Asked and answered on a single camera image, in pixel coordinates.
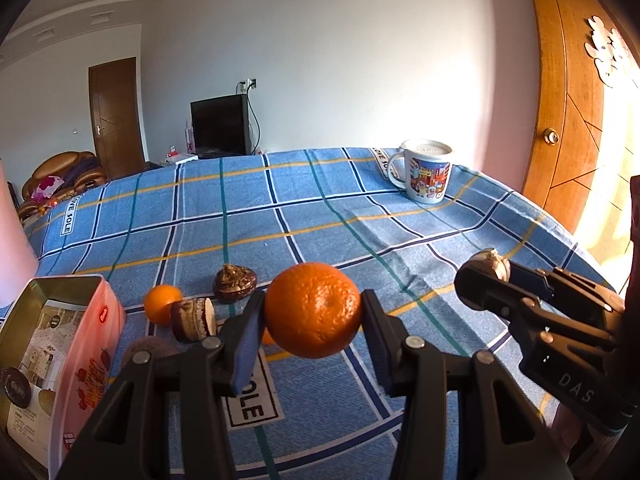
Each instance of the sofa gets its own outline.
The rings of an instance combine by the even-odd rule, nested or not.
[[[107,176],[99,165],[92,152],[62,152],[49,157],[40,164],[30,179],[22,186],[22,198],[24,202],[18,208],[18,217],[21,221],[38,213],[43,203],[37,204],[31,199],[31,194],[38,184],[50,175],[65,179],[65,183],[56,190],[48,202],[59,203],[69,198],[84,193],[87,189],[101,186],[107,181]],[[74,169],[82,169],[83,166],[92,166],[91,169],[77,174]]]

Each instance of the pink lampshade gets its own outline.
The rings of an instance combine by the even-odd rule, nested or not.
[[[0,159],[0,307],[18,298],[36,270],[38,260],[18,219]]]

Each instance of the wooden cabinet door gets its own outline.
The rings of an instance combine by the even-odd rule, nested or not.
[[[89,96],[95,150],[109,179],[143,171],[136,58],[90,67]]]
[[[616,72],[610,88],[600,78],[585,46],[596,47],[589,19],[599,17],[607,34],[616,25],[598,0],[533,2],[540,100],[523,194],[575,234],[606,278],[622,286],[630,266],[628,181],[638,172],[640,80]],[[548,128],[556,135],[547,137]]]

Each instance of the mug lid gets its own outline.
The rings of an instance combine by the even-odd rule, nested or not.
[[[452,147],[448,144],[428,139],[409,139],[400,144],[400,147],[404,150],[411,150],[419,155],[435,157],[450,155],[453,152]]]

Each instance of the door handle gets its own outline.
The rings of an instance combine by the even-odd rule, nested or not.
[[[560,141],[560,135],[553,128],[547,128],[542,135],[545,137],[545,142],[551,146]]]

